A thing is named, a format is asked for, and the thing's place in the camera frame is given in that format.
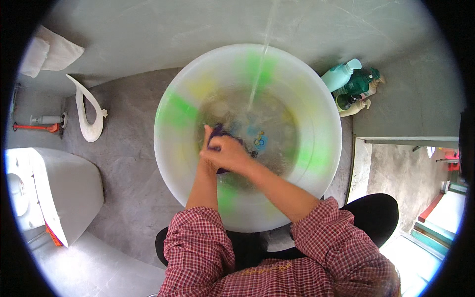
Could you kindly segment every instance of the hand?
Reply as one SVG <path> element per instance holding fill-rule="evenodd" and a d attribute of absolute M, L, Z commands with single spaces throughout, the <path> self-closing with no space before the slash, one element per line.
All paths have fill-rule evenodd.
<path fill-rule="evenodd" d="M 203 141 L 203 146 L 201 147 L 201 151 L 208 149 L 208 141 L 209 141 L 209 136 L 211 135 L 211 132 L 213 132 L 213 128 L 211 128 L 208 125 L 205 125 L 205 137 L 204 137 L 204 141 Z M 218 169 L 219 169 L 219 166 L 216 166 L 210 160 L 206 160 L 206 159 L 201 158 L 199 162 L 202 163 L 203 166 L 205 166 L 213 174 L 216 174 L 216 171 L 218 171 Z"/>
<path fill-rule="evenodd" d="M 224 168 L 246 175 L 249 165 L 254 162 L 239 141 L 230 136 L 215 136 L 211 139 L 209 146 L 219 147 L 221 150 L 217 152 L 203 146 L 203 150 L 199 155 L 203 160 L 213 163 L 217 168 Z"/>

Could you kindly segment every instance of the shirt sleeve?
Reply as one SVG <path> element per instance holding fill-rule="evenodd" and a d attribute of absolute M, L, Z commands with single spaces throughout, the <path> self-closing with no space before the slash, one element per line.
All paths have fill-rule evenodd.
<path fill-rule="evenodd" d="M 173 217 L 163 253 L 168 267 L 159 296 L 206 296 L 235 264 L 221 217 L 208 207 L 194 207 Z"/>
<path fill-rule="evenodd" d="M 318 262 L 339 296 L 391 296 L 398 288 L 394 266 L 334 198 L 322 201 L 292 226 L 295 246 Z"/>

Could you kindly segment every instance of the running water stream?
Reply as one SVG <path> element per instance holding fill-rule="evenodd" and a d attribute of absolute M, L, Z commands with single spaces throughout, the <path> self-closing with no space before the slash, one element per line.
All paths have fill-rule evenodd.
<path fill-rule="evenodd" d="M 279 6 L 279 1 L 280 0 L 272 1 L 272 7 L 269 12 L 269 17 L 267 18 L 267 25 L 266 25 L 266 32 L 265 32 L 265 37 L 264 37 L 264 44 L 262 48 L 262 54 L 259 60 L 259 68 L 257 70 L 257 75 L 252 85 L 251 95 L 249 96 L 249 105 L 247 107 L 248 111 L 251 110 L 252 104 L 254 102 L 254 97 L 256 96 L 256 89 L 257 89 L 257 85 L 259 84 L 259 79 L 261 77 L 262 66 L 264 64 L 264 57 L 266 56 L 267 49 L 269 49 L 270 37 L 272 35 L 272 24 L 276 16 L 277 7 Z"/>

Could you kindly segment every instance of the gray wall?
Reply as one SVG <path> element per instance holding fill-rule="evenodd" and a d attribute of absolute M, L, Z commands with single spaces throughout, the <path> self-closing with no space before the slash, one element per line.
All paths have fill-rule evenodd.
<path fill-rule="evenodd" d="M 443 39 L 375 66 L 387 82 L 380 84 L 377 93 L 370 97 L 370 109 L 353 116 L 357 137 L 374 142 L 457 143 L 465 96 L 458 68 Z"/>
<path fill-rule="evenodd" d="M 183 67 L 234 43 L 263 43 L 271 0 L 62 0 L 42 22 L 85 48 L 63 71 L 21 76 L 31 91 L 74 93 L 65 73 L 86 87 L 141 72 Z M 431 16 L 415 0 L 281 0 L 270 45 L 320 74 L 358 57 L 365 64 L 403 55 L 433 40 Z"/>

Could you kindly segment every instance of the teal bottle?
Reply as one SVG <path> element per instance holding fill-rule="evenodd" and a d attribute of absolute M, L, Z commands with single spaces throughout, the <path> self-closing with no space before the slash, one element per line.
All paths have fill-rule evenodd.
<path fill-rule="evenodd" d="M 358 59 L 353 59 L 346 64 L 339 64 L 328 70 L 322 76 L 322 80 L 330 93 L 344 86 L 350 80 L 354 69 L 361 69 L 361 62 Z"/>

